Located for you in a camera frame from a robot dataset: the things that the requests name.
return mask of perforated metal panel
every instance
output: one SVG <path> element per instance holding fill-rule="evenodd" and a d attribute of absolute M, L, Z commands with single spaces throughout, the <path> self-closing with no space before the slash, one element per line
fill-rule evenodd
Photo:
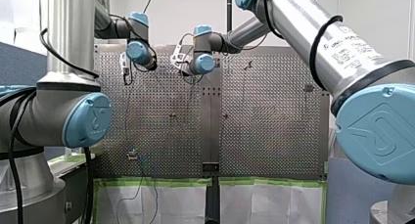
<path fill-rule="evenodd" d="M 257 48 L 222 66 L 220 175 L 320 178 L 328 97 L 300 57 L 291 48 Z"/>
<path fill-rule="evenodd" d="M 126 156 L 133 149 L 141 155 L 147 176 L 202 176 L 199 85 L 183 81 L 169 64 L 172 48 L 164 47 L 156 49 L 158 70 L 134 70 L 134 83 L 125 86 L 119 68 L 123 51 L 124 45 L 96 46 L 95 66 L 114 107 L 112 129 L 96 164 L 97 176 L 141 175 L 140 162 Z"/>

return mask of white curtain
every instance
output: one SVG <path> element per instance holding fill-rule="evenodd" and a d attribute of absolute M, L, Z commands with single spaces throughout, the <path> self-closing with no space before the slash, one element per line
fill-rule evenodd
<path fill-rule="evenodd" d="M 0 0 L 0 42 L 46 54 L 39 41 L 47 26 L 47 0 Z"/>

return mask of white wall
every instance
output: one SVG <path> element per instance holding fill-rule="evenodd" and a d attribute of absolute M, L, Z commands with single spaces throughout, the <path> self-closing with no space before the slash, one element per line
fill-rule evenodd
<path fill-rule="evenodd" d="M 110 0 L 111 13 L 128 16 L 130 12 L 143 11 L 147 1 Z M 319 1 L 329 12 L 336 13 L 338 0 Z M 198 24 L 210 24 L 215 31 L 226 32 L 226 9 L 226 0 L 153 0 L 146 13 L 150 20 L 150 42 L 176 44 L 184 33 L 193 32 Z M 233 27 L 253 15 L 249 11 L 240 10 L 234 4 Z M 263 45 L 287 46 L 287 43 L 270 34 Z"/>
<path fill-rule="evenodd" d="M 391 59 L 408 59 L 413 57 L 413 3 L 414 0 L 339 0 L 339 13 L 378 52 Z"/>

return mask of sticker label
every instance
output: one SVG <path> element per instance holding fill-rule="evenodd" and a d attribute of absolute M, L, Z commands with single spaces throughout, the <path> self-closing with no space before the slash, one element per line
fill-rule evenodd
<path fill-rule="evenodd" d="M 350 28 L 341 26 L 340 29 L 344 35 L 324 43 L 322 49 L 341 69 L 355 72 L 366 61 L 384 58 Z"/>

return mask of green tape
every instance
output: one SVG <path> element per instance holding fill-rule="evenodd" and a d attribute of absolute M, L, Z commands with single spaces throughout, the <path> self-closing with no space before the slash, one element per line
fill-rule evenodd
<path fill-rule="evenodd" d="M 324 186 L 322 187 L 323 188 L 323 191 L 322 191 L 323 198 L 322 198 L 322 201 L 321 201 L 321 224 L 326 224 L 327 182 L 321 182 L 321 183 L 324 184 Z"/>
<path fill-rule="evenodd" d="M 95 184 L 100 187 L 166 187 L 166 188 L 185 188 L 185 187 L 209 187 L 211 179 L 162 179 L 145 177 L 125 177 L 116 179 L 95 179 Z"/>
<path fill-rule="evenodd" d="M 220 186 L 239 186 L 264 184 L 273 186 L 287 187 L 304 187 L 304 188 L 321 188 L 325 186 L 324 182 L 314 180 L 292 180 L 292 179 L 275 179 L 260 177 L 236 177 L 236 178 L 219 178 Z"/>
<path fill-rule="evenodd" d="M 92 223 L 96 224 L 98 221 L 98 194 L 99 194 L 100 186 L 94 183 L 94 209 L 92 213 Z"/>

